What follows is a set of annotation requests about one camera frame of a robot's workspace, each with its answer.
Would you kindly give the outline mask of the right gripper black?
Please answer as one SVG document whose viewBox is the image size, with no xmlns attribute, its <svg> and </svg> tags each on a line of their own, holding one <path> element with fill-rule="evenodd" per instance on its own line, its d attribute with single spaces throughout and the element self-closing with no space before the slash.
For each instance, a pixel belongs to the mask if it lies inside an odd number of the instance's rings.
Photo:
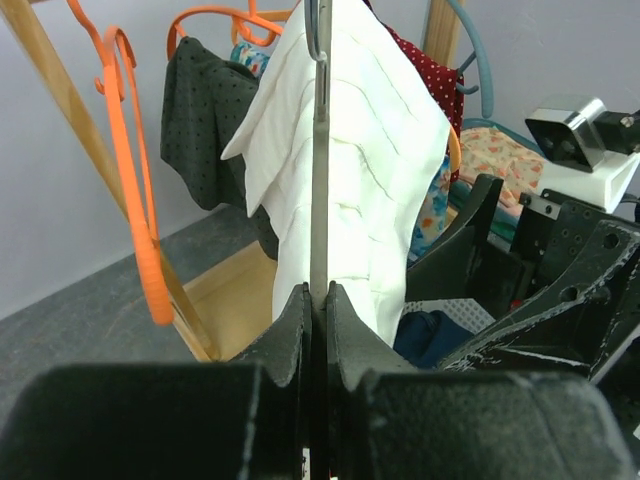
<svg viewBox="0 0 640 480">
<path fill-rule="evenodd" d="M 407 301 L 471 298 L 499 319 L 440 368 L 580 375 L 602 390 L 623 429 L 638 429 L 638 226 L 565 202 L 541 265 L 554 279 L 508 313 L 525 267 L 489 240 L 502 184 L 482 174 L 449 227 L 407 271 Z"/>
</svg>

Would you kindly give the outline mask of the grey hanger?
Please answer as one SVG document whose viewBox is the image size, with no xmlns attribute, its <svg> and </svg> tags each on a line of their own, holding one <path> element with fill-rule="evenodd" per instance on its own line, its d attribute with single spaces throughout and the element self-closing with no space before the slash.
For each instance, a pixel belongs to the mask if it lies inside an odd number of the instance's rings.
<svg viewBox="0 0 640 480">
<path fill-rule="evenodd" d="M 330 49 L 332 2 L 303 2 L 307 48 L 315 62 L 311 195 L 310 293 L 321 309 L 328 292 Z"/>
</svg>

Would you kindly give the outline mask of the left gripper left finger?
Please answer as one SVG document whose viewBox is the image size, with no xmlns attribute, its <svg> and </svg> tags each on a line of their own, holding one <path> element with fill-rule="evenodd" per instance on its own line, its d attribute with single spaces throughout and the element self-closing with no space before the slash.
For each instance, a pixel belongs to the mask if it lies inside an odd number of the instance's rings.
<svg viewBox="0 0 640 480">
<path fill-rule="evenodd" d="M 5 479 L 298 479 L 308 289 L 227 362 L 79 364 L 19 395 Z"/>
</svg>

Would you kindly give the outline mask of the orange plastic hanger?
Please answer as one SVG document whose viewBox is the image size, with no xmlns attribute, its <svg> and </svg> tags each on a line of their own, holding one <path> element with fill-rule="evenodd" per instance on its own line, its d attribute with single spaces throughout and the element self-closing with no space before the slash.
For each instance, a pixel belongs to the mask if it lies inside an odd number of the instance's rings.
<svg viewBox="0 0 640 480">
<path fill-rule="evenodd" d="M 95 88 L 106 101 L 141 286 L 154 323 L 169 325 L 174 314 L 162 272 L 151 168 L 134 73 L 137 66 L 135 55 L 121 28 L 111 26 L 100 34 L 77 1 L 69 1 L 67 5 L 91 38 L 102 64 L 103 77 L 95 80 Z M 139 166 L 134 162 L 123 112 L 122 103 L 127 98 L 133 108 Z"/>
</svg>

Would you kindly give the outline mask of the white pleated skirt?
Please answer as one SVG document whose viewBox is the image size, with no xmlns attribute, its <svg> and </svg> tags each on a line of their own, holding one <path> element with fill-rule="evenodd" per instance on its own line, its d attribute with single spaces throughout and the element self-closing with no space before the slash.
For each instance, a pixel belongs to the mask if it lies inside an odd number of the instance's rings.
<svg viewBox="0 0 640 480">
<path fill-rule="evenodd" d="M 310 273 L 316 65 L 296 9 L 223 158 L 245 161 L 246 208 L 278 241 L 272 313 Z M 450 125 L 387 29 L 361 1 L 332 7 L 328 275 L 358 317 L 392 343 L 411 236 Z"/>
</svg>

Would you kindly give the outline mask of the blue denim skirt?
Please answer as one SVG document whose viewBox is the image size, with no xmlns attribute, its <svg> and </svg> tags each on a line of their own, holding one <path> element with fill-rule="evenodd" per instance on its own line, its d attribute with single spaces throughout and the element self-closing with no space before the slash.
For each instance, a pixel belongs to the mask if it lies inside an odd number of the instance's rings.
<svg viewBox="0 0 640 480">
<path fill-rule="evenodd" d="M 420 369 L 435 369 L 447 355 L 473 337 L 443 311 L 415 311 L 399 322 L 393 349 Z"/>
</svg>

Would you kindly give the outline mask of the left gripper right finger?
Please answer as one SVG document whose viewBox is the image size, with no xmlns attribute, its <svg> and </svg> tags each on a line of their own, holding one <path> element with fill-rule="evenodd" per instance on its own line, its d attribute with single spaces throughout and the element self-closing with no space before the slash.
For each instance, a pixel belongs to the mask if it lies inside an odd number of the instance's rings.
<svg viewBox="0 0 640 480">
<path fill-rule="evenodd" d="M 559 372 L 423 371 L 327 297 L 332 473 L 341 479 L 633 479 L 597 388 Z"/>
</svg>

